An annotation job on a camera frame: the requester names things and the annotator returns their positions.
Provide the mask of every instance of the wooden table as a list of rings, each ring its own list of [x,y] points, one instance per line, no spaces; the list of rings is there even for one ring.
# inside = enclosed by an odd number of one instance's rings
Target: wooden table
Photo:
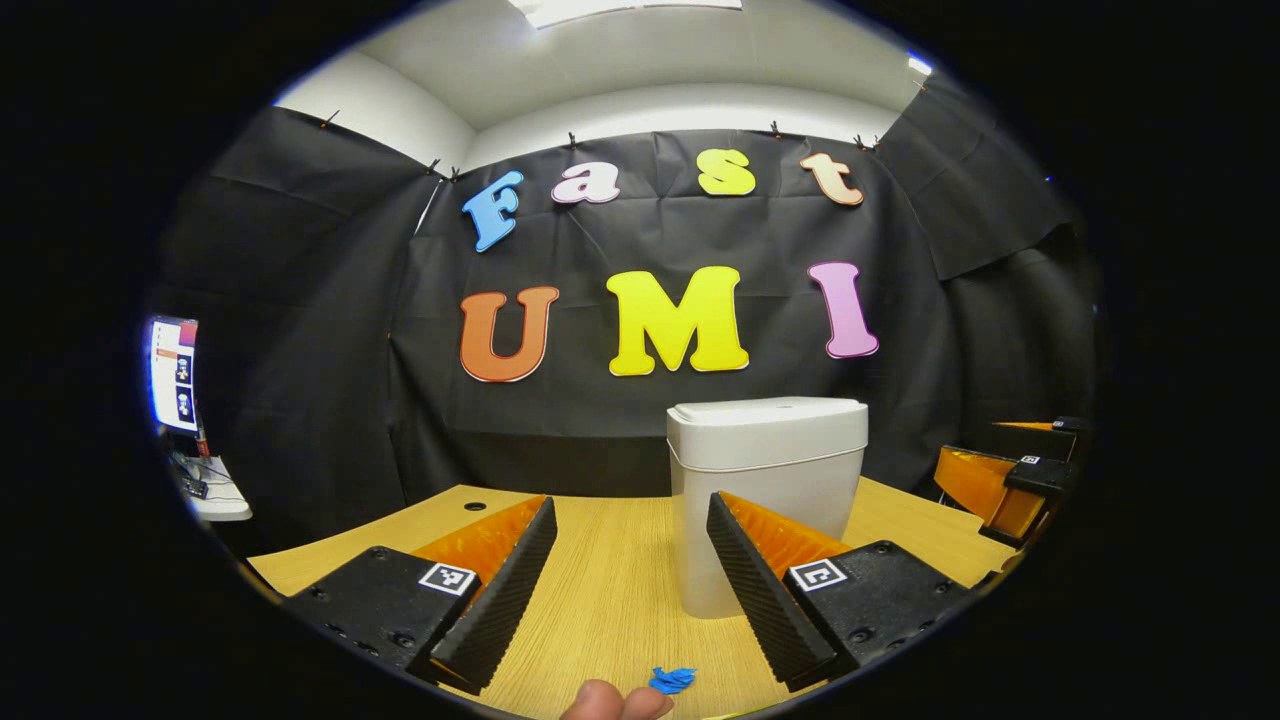
[[[288,596],[370,546],[412,552],[527,497],[460,486],[367,525],[250,562]],[[470,502],[486,507],[465,510]],[[671,503],[669,497],[556,497],[556,547],[480,702],[536,720],[557,719],[582,680],[602,678],[626,694],[646,684],[659,665],[698,669],[694,684],[675,696],[668,715],[673,719],[746,712],[796,694],[774,682],[745,616],[699,620],[681,610]],[[842,539],[854,547],[893,541],[972,585],[1012,555],[979,536],[979,523],[975,515],[863,478]]]

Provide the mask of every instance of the blue crumpled paper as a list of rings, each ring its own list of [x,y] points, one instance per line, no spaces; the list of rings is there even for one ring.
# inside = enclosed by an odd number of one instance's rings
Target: blue crumpled paper
[[[662,667],[654,667],[649,687],[659,691],[662,694],[676,694],[694,682],[694,673],[696,671],[692,667],[681,667],[680,670],[663,673]]]

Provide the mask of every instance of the blue object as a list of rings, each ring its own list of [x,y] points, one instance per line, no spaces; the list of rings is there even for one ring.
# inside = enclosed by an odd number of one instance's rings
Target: blue object
[[[476,252],[489,250],[493,243],[516,229],[516,220],[504,217],[503,211],[515,213],[520,206],[520,197],[512,187],[520,184],[522,179],[525,176],[520,174],[520,170],[508,170],[462,205],[462,211],[471,215],[471,220],[476,224],[476,234],[480,236],[476,240]]]
[[[692,667],[681,667],[680,670],[663,673],[662,667],[654,667],[649,687],[659,691],[662,694],[676,694],[694,682],[694,673],[696,671]]]

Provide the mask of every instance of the white trash can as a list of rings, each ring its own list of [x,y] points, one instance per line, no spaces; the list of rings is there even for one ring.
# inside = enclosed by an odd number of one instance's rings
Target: white trash can
[[[835,397],[681,404],[667,410],[676,583],[685,612],[742,610],[707,537],[710,495],[727,491],[840,539],[867,447],[867,405]]]

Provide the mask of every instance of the ceiling light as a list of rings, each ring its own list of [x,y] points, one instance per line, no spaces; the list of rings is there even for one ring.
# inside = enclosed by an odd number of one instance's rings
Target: ceiling light
[[[726,8],[741,10],[742,0],[686,0],[684,3],[664,0],[509,0],[516,6],[529,24],[535,28],[544,28],[588,15],[598,15],[613,10],[631,10],[636,8]]]
[[[915,55],[906,56],[906,67],[920,73],[922,76],[927,76],[933,72],[933,68],[931,68],[928,63],[916,58]]]

